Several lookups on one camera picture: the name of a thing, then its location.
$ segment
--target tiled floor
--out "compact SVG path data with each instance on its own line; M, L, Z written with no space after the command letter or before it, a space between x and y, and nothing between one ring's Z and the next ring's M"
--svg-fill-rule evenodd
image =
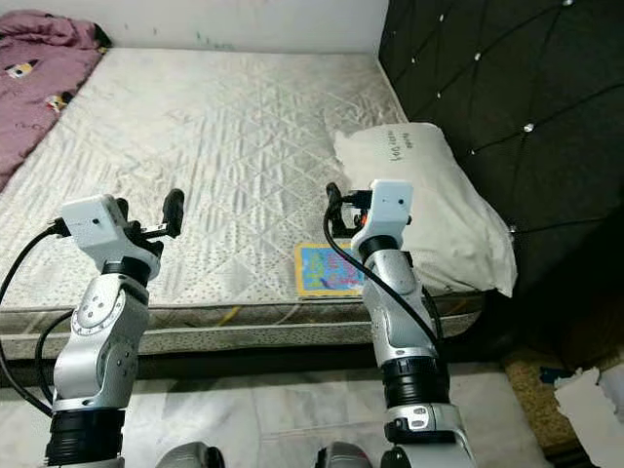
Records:
M451 367L480 468L549 467L504 372L493 365ZM375 466L388 444L374 370L276 374L136 384L126 417L128 468L153 468L171 447L194 440L221 448L228 468L307 468L319 448L360 445ZM36 467L49 421L8 389L0 391L0 467Z

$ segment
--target white pillow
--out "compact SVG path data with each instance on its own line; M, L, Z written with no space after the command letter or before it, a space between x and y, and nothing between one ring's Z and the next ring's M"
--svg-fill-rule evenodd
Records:
M509 229L457 165L438 127L382 125L349 137L337 132L334 149L353 189L376 178L413 184L403 249L431 293L497 289L511 297L517 270Z

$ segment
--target bed frame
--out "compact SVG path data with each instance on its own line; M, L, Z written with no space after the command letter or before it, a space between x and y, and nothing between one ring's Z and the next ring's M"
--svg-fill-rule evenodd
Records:
M379 59L408 118L443 129L515 231L515 296L488 293L453 360L499 356L621 290L623 21L608 0L390 1Z

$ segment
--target small picture book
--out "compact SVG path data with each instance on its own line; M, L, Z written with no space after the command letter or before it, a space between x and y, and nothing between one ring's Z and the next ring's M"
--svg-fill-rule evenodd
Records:
M348 245L341 245L348 254ZM299 244L294 248L294 276L301 297L362 294L364 275L347 263L329 244Z

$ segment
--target pink blanket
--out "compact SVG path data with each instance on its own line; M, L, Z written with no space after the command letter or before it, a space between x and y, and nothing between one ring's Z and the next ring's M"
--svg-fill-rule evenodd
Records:
M0 190L109 45L92 22L37 11L0 17Z

